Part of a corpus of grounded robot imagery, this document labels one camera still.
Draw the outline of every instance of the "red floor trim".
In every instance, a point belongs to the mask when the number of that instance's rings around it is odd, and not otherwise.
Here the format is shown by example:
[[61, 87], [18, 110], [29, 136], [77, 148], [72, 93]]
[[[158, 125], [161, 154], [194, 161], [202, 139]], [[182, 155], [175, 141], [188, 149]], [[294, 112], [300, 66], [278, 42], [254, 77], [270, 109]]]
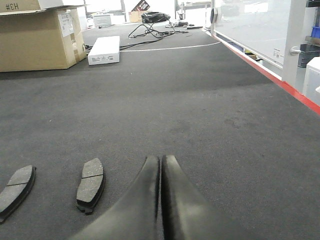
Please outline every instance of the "red floor trim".
[[302, 95], [300, 92], [298, 92], [294, 87], [289, 85], [285, 81], [281, 81], [276, 76], [272, 75], [270, 72], [263, 69], [258, 63], [254, 62], [251, 58], [246, 56], [245, 54], [239, 53], [233, 46], [230, 46], [228, 43], [220, 39], [219, 37], [215, 37], [217, 40], [221, 41], [228, 49], [230, 49], [232, 52], [234, 52], [238, 57], [240, 57], [242, 60], [244, 60], [246, 63], [248, 63], [250, 66], [252, 66], [254, 69], [259, 71], [261, 74], [266, 76], [268, 79], [270, 79], [272, 82], [274, 82], [276, 85], [284, 89], [287, 93], [291, 94], [294, 98], [299, 100], [301, 103], [306, 105], [308, 108], [310, 108], [312, 111], [320, 115], [320, 106], [315, 104], [313, 101], [311, 101], [309, 98]]

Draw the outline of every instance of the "black object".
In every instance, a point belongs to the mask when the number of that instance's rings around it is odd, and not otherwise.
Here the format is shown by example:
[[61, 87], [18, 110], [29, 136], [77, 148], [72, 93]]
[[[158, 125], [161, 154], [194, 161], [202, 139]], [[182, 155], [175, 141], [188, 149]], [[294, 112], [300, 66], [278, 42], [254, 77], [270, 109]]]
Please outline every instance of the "black object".
[[149, 4], [145, 0], [141, 0], [131, 12], [147, 11], [150, 8]]
[[94, 211], [105, 188], [104, 168], [98, 158], [88, 161], [82, 169], [82, 179], [76, 193], [76, 206], [86, 215]]
[[161, 167], [161, 207], [166, 240], [257, 240], [214, 208], [189, 181], [175, 156]]
[[215, 18], [215, 9], [211, 9], [211, 14], [210, 14], [210, 23], [214, 23], [214, 18]]
[[32, 165], [17, 170], [0, 193], [0, 224], [24, 201], [34, 186], [36, 168]]
[[308, 0], [305, 6], [307, 8], [320, 7], [320, 0]]
[[162, 12], [150, 11], [143, 13], [141, 15], [141, 19], [143, 23], [150, 24], [156, 22], [165, 22], [170, 19], [170, 16]]
[[71, 240], [155, 240], [160, 163], [148, 156], [123, 196]]
[[306, 68], [307, 64], [315, 57], [320, 56], [320, 47], [312, 44], [301, 44], [301, 53], [299, 54], [298, 66]]

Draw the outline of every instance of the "power cord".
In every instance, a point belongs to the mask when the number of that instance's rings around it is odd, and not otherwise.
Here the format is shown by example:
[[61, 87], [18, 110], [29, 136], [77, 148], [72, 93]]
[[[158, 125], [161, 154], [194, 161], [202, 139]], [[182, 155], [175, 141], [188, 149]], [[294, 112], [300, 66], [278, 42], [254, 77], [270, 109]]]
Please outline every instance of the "power cord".
[[[173, 31], [158, 31], [156, 29], [153, 28], [154, 24], [155, 23], [158, 23], [158, 22], [161, 22], [163, 19], [167, 19], [169, 21], [169, 24], [170, 26], [172, 27]], [[137, 35], [134, 35], [133, 33], [135, 31], [137, 31], [140, 27], [144, 27], [146, 28], [144, 33], [142, 34], [137, 34]], [[148, 34], [151, 34], [153, 37], [156, 38], [156, 40], [150, 40], [150, 41], [142, 41], [142, 42], [138, 42], [138, 43], [133, 43], [133, 44], [129, 44], [129, 45], [125, 45], [125, 46], [120, 46], [120, 50], [125, 50], [125, 49], [128, 49], [128, 48], [132, 48], [134, 46], [137, 46], [137, 45], [141, 45], [141, 44], [151, 44], [151, 43], [155, 43], [155, 42], [158, 42], [162, 39], [164, 39], [165, 37], [169, 37], [169, 36], [172, 36], [173, 34], [176, 34], [176, 33], [182, 33], [182, 34], [187, 34], [189, 33], [188, 31], [176, 31], [175, 28], [174, 28], [174, 25], [173, 23], [169, 20], [168, 17], [164, 16], [163, 18], [153, 22], [152, 24], [140, 24], [139, 26], [137, 26], [132, 32], [129, 33], [128, 35], [128, 38], [129, 39], [132, 39], [132, 38], [138, 38], [138, 37], [145, 37], [147, 36]]]

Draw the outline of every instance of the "white panel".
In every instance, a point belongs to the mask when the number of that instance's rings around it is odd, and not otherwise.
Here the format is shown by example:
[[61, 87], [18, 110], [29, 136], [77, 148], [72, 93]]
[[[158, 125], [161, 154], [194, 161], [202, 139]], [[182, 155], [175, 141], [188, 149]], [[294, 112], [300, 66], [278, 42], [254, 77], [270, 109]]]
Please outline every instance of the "white panel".
[[222, 19], [215, 30], [270, 62], [284, 64], [291, 0], [216, 0]]

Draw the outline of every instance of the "white label on box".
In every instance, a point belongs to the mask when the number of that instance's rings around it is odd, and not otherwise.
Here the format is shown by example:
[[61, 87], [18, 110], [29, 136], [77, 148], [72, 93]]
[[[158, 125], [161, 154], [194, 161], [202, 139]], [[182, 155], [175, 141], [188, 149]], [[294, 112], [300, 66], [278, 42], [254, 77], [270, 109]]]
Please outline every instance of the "white label on box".
[[74, 27], [72, 25], [71, 16], [69, 12], [62, 11], [62, 13], [58, 14], [58, 19], [60, 23], [62, 37], [66, 37], [74, 33]]

